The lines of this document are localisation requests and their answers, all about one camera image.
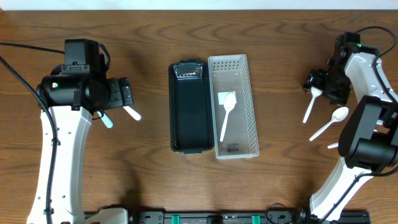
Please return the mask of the white spoon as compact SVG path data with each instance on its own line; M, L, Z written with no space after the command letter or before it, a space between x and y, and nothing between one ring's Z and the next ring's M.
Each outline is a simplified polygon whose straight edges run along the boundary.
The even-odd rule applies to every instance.
M310 138L309 141L313 141L319 135L321 135L327 128L329 128L333 123L343 121L349 113L349 108L341 107L336 109L331 116L331 120L327 122L324 126L322 126L316 133L314 133Z
M124 106L123 107L125 109L125 111L136 121L140 121L142 116L136 111L134 110L132 107L130 106Z
M224 136L225 136L225 132L226 132L226 127L227 127L227 123L228 123L228 116L229 113L234 109L236 104L236 96L233 92L230 92L226 95L226 98L224 99L224 109L225 109L225 117L224 117L224 121L223 121L223 125L221 128L221 133L220 133L220 141L223 142L224 140Z
M310 101L310 103L309 103L309 105L307 107L307 110L306 110L305 115L303 117L302 123L306 123L307 122L307 120L308 120L308 118L310 116L310 113L312 111L312 108L313 108L313 105L314 105L314 102L315 102L316 98L319 97L322 94L322 91L319 90L318 88L315 88L315 87L311 87L310 92L312 94L312 99L311 99L311 101Z

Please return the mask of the white spoon lowest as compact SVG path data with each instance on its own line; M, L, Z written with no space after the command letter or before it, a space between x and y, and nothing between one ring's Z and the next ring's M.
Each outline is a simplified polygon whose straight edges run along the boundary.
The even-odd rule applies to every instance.
M327 146L328 149L333 149L333 148L336 148L336 147L338 147L338 142L330 144L330 145Z

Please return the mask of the black plastic basket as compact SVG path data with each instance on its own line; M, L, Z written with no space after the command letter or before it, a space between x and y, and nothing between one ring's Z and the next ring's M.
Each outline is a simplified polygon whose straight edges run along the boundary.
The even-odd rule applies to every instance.
M169 66L170 147L198 154L213 149L215 137L208 66L181 60Z

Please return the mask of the clear plastic basket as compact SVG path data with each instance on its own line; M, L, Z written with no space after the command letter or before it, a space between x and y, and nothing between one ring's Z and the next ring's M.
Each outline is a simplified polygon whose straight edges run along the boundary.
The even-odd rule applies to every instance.
M248 60L245 54L208 58L210 93L217 159L245 159L259 155L256 119ZM220 133L225 117L224 99L233 92L234 109L229 113L223 142Z

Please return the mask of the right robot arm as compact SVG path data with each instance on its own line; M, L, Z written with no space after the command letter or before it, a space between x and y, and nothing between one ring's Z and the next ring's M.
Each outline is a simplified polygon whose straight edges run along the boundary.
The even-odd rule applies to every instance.
M397 172L397 94L382 69L382 55L361 43L359 31L345 32L335 40L328 69L312 70L304 82L305 91L319 91L343 110L353 91L358 105L336 144L335 168L294 223L337 223L367 181Z

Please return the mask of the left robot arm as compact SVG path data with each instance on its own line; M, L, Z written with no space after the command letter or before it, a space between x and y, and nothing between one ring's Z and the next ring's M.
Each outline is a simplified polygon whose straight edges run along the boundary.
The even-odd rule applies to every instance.
M94 40L65 41L65 61L42 79L37 94L43 101L43 130L39 180L28 223L133 223L126 207L102 208L85 215L81 183L85 146L95 113L107 128L113 122L106 110L125 109L139 121L132 109L128 78L107 78L110 56Z

